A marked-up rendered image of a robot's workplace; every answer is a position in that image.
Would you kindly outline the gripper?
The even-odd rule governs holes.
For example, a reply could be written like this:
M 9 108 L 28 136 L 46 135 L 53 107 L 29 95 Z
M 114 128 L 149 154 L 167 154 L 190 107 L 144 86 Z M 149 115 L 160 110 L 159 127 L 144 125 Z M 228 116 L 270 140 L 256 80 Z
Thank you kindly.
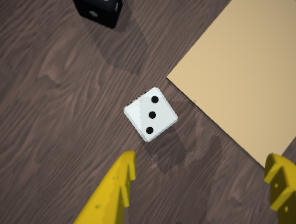
M 136 153 L 123 152 L 106 173 L 73 224 L 123 224 L 130 183 L 136 178 Z M 287 158 L 267 156 L 264 181 L 270 184 L 270 208 L 278 224 L 296 224 L 296 165 Z

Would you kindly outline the black die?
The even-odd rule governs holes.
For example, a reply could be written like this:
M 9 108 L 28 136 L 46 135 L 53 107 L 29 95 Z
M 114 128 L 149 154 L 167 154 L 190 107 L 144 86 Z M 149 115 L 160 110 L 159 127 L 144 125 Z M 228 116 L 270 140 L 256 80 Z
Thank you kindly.
M 80 16 L 114 29 L 124 0 L 73 0 L 73 2 Z

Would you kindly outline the tan mat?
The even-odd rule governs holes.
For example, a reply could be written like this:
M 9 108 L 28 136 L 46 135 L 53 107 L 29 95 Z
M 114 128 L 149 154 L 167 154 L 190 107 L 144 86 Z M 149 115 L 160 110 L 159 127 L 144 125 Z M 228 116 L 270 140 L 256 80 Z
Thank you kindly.
M 296 0 L 231 0 L 166 79 L 265 170 L 296 137 Z

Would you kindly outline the white die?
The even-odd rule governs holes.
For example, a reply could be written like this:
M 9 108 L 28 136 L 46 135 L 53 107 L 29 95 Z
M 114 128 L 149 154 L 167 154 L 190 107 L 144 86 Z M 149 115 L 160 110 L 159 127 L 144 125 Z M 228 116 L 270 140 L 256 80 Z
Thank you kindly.
M 159 88 L 151 88 L 123 108 L 145 142 L 150 142 L 178 120 Z

